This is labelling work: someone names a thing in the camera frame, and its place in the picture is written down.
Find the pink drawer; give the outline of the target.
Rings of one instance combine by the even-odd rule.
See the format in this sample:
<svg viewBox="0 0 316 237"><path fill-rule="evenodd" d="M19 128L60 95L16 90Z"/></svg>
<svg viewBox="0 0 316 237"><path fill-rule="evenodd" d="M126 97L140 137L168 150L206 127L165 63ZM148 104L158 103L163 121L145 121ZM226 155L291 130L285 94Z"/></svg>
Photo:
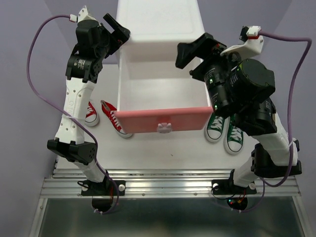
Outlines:
<svg viewBox="0 0 316 237"><path fill-rule="evenodd" d="M184 69L175 67L176 52L166 55L119 55L116 117L126 133L169 133L201 130L212 113L205 84L192 79L195 58Z"/></svg>

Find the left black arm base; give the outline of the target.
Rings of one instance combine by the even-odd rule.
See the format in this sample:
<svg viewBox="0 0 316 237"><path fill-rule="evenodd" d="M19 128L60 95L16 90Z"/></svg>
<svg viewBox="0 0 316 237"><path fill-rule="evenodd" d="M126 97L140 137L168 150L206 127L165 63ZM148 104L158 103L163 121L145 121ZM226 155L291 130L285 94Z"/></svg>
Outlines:
<svg viewBox="0 0 316 237"><path fill-rule="evenodd" d="M113 213L119 198L125 195L125 180L114 180L113 183L105 177L101 183L84 180L77 184L81 187L81 196L92 197L93 211L100 215Z"/></svg>

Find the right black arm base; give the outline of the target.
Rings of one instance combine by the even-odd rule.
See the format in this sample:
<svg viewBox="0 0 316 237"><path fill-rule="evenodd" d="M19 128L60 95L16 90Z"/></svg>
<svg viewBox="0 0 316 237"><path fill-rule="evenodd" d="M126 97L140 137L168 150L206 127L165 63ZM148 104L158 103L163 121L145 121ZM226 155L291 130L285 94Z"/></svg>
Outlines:
<svg viewBox="0 0 316 237"><path fill-rule="evenodd" d="M257 190L254 182L247 187L239 187L228 179L217 179L212 181L211 194L218 200L224 200L231 209L242 212L248 206L247 196L257 194Z"/></svg>

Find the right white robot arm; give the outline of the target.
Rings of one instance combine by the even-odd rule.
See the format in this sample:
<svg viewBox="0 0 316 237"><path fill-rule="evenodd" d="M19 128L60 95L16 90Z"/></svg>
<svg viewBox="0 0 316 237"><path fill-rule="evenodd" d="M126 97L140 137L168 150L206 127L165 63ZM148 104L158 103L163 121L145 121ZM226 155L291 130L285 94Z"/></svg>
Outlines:
<svg viewBox="0 0 316 237"><path fill-rule="evenodd" d="M302 172L299 142L293 138L291 125L282 125L270 98L276 90L274 72L255 59L265 36L261 30L246 32L240 35L242 44L227 47L204 33L193 42L177 45L177 68L201 59L190 75L205 83L214 114L229 118L234 127L257 140L248 161L227 180L233 193L258 178L285 181Z"/></svg>

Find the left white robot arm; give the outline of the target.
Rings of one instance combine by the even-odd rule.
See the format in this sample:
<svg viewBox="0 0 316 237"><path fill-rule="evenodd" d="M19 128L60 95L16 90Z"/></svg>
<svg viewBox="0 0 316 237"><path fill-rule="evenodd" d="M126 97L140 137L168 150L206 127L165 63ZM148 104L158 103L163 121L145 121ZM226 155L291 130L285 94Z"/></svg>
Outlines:
<svg viewBox="0 0 316 237"><path fill-rule="evenodd" d="M83 122L88 102L103 66L102 61L114 54L128 41L130 30L119 24L110 14L104 20L113 28L109 32L87 10L78 13L74 46L66 67L66 98L58 131L47 148L74 163L93 182L93 189L106 194L110 182L106 171L97 162L97 143L85 141Z"/></svg>

